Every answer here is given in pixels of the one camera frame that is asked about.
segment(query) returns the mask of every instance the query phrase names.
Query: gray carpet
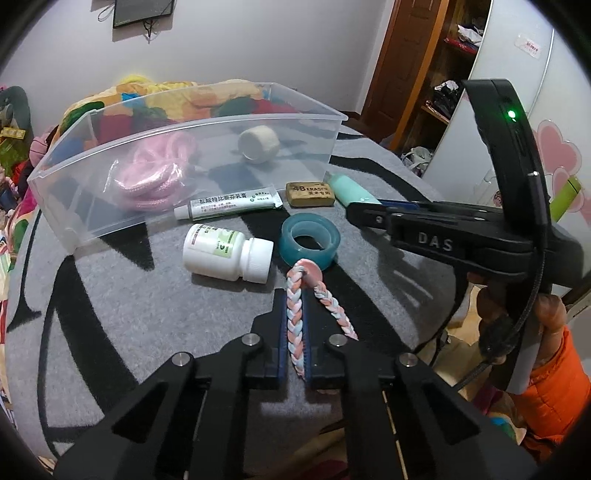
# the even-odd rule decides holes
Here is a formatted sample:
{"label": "gray carpet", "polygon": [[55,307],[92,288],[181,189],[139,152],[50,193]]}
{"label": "gray carpet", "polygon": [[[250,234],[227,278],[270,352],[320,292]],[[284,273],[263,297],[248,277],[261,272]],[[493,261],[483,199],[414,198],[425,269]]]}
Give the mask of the gray carpet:
{"label": "gray carpet", "polygon": [[[351,176],[378,198],[440,197],[391,152],[342,127],[329,170]],[[325,281],[359,337],[387,350],[400,338],[414,347],[450,313],[450,267],[392,248],[362,232],[334,207],[306,209],[341,233],[337,264]],[[276,239],[295,210],[211,220]],[[202,356],[250,330],[271,309],[286,266],[277,256],[267,285],[191,276],[181,264],[188,223],[174,219],[105,236],[68,256],[39,213],[11,275],[7,368],[20,433],[37,455],[63,453],[127,391],[170,355]],[[341,417],[338,395],[307,391],[289,369],[278,393],[251,394],[245,469],[261,473]]]}

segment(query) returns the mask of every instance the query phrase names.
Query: blue tape roll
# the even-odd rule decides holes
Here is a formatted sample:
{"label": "blue tape roll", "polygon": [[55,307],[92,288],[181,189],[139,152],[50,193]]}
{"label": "blue tape roll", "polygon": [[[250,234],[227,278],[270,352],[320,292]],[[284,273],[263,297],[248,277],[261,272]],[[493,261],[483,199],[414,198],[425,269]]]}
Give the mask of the blue tape roll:
{"label": "blue tape roll", "polygon": [[[304,248],[296,237],[310,236],[323,248],[310,250]],[[321,270],[329,267],[340,244],[340,233],[334,223],[315,213],[296,213],[290,216],[281,226],[279,254],[289,266],[293,267],[298,260],[312,260]]]}

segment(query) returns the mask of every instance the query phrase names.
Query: orange sleeve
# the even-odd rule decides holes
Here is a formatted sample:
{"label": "orange sleeve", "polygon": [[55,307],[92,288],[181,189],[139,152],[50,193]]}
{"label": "orange sleeve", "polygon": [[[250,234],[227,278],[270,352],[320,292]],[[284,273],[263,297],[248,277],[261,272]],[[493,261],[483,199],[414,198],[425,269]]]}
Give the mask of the orange sleeve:
{"label": "orange sleeve", "polygon": [[590,393],[591,382],[574,349],[570,330],[564,327],[558,352],[550,362],[531,373],[530,386],[524,393],[512,395],[517,411],[530,429],[530,442],[526,444],[560,443],[579,418]]}

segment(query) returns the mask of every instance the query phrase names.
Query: clear plastic box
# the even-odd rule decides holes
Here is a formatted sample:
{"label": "clear plastic box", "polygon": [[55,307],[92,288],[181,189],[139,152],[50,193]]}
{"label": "clear plastic box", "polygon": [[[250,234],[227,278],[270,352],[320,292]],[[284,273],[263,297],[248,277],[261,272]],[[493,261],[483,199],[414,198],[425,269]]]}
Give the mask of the clear plastic box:
{"label": "clear plastic box", "polygon": [[[80,117],[28,179],[66,249],[162,215],[192,197],[322,180],[346,115],[283,85],[251,85],[259,93],[230,93],[231,102],[205,110],[208,118],[178,121],[183,109],[189,117],[204,115],[191,102],[203,100],[204,89],[212,86],[133,98]],[[252,111],[253,105],[263,113],[229,115]],[[239,139],[254,127],[254,141],[265,153],[249,160]],[[245,136],[252,141],[252,134]]]}

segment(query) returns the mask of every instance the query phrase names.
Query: sticker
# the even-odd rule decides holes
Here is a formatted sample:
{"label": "sticker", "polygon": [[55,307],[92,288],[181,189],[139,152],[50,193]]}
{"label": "sticker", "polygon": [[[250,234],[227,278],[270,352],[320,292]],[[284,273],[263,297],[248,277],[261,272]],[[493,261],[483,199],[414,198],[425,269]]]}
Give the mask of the sticker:
{"label": "sticker", "polygon": [[218,257],[230,258],[238,232],[211,225],[199,225],[193,238],[191,248]]}
{"label": "sticker", "polygon": [[523,50],[525,53],[530,54],[535,59],[539,59],[542,55],[542,47],[524,35],[517,35],[515,46]]}
{"label": "sticker", "polygon": [[0,132],[0,137],[10,137],[22,140],[25,138],[26,134],[26,130],[21,130],[20,128],[4,127]]}

